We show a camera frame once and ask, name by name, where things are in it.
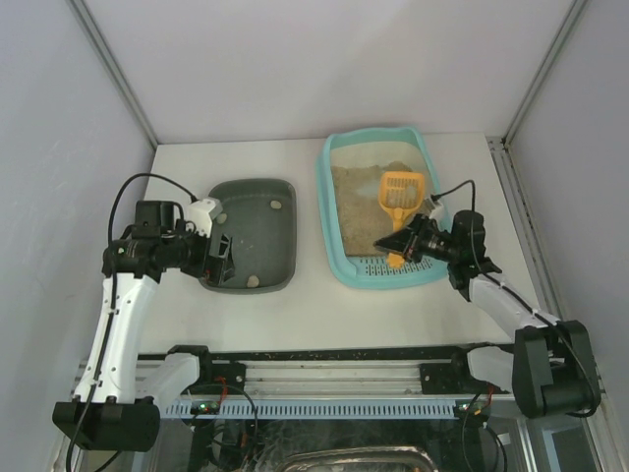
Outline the orange litter scoop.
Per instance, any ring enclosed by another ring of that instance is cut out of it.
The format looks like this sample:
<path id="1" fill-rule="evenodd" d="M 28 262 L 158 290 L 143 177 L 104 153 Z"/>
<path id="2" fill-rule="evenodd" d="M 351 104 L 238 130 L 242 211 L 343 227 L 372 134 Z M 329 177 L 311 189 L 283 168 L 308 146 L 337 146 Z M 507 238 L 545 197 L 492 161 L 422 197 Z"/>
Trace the orange litter scoop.
<path id="1" fill-rule="evenodd" d="M 377 200 L 389 216 L 394 232 L 417 212 L 425 194 L 425 178 L 412 171 L 386 171 L 380 178 Z"/>

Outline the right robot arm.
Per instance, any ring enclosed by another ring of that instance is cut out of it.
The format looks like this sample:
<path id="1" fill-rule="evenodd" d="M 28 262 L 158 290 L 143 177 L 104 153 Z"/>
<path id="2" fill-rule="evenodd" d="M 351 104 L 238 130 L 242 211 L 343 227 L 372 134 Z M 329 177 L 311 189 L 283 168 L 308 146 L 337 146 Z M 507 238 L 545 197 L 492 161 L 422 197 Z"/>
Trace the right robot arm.
<path id="1" fill-rule="evenodd" d="M 445 262 L 451 286 L 510 337 L 511 351 L 491 346 L 468 351 L 473 379 L 511 392 L 528 418 L 593 415 L 601 393 L 586 327 L 527 302 L 486 255 L 485 238 L 484 217 L 465 209 L 455 214 L 450 230 L 418 214 L 374 246 L 407 262 L 424 257 Z"/>

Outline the teal litter box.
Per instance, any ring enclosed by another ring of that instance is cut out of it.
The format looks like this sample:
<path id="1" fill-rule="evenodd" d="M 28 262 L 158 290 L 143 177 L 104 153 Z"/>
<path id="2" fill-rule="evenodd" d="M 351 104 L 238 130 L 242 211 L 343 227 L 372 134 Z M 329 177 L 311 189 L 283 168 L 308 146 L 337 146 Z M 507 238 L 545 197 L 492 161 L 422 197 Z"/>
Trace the teal litter box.
<path id="1" fill-rule="evenodd" d="M 446 263 L 424 257 L 418 264 L 392 267 L 387 255 L 347 257 L 337 215 L 331 167 L 384 166 L 402 161 L 425 178 L 425 197 L 441 192 L 437 173 L 421 134 L 413 127 L 366 128 L 327 138 L 316 164 L 322 234 L 330 268 L 342 283 L 360 289 L 399 289 L 437 281 L 447 275 Z"/>

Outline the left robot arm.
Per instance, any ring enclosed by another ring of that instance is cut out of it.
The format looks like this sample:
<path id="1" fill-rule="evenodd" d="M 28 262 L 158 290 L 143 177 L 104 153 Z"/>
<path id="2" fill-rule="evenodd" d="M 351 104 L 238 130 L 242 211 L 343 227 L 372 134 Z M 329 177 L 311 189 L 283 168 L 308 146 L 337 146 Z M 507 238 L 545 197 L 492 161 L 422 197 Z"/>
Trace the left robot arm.
<path id="1" fill-rule="evenodd" d="M 152 448 L 161 415 L 187 387 L 212 376 L 205 346 L 178 345 L 142 382 L 136 379 L 140 341 L 163 273 L 220 285 L 234 275 L 232 240 L 212 231 L 222 204 L 205 198 L 181 207 L 140 201 L 135 221 L 103 254 L 103 297 L 91 351 L 73 397 L 56 403 L 52 420 L 70 449 Z"/>

